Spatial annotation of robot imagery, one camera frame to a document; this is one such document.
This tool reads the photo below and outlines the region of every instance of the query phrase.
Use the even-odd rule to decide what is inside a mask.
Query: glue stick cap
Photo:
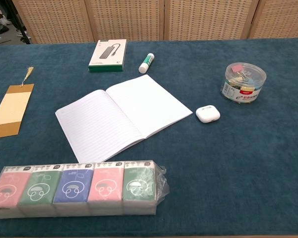
[[[139,67],[139,72],[140,72],[140,73],[146,73],[147,70],[148,70],[148,68],[149,68],[149,65],[148,65],[148,64],[146,64],[146,63],[142,63],[142,64],[140,65],[140,67]]]

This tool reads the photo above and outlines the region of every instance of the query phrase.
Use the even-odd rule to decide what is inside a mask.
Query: plastic wrap
[[[152,160],[4,167],[0,219],[154,215],[165,172]]]

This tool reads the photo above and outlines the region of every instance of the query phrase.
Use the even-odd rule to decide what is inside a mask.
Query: cardboard
[[[34,84],[9,86],[0,104],[0,137],[17,135]]]

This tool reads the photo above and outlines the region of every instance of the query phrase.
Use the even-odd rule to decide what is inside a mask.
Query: green box base
[[[88,66],[88,70],[91,73],[95,73],[95,72],[121,72],[121,71],[123,71],[123,66],[122,65]]]

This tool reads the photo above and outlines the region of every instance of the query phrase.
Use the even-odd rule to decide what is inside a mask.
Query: lined paper
[[[143,138],[103,90],[94,91],[55,114],[80,163],[103,162]]]
[[[192,114],[148,75],[116,84],[106,92],[144,138]]]

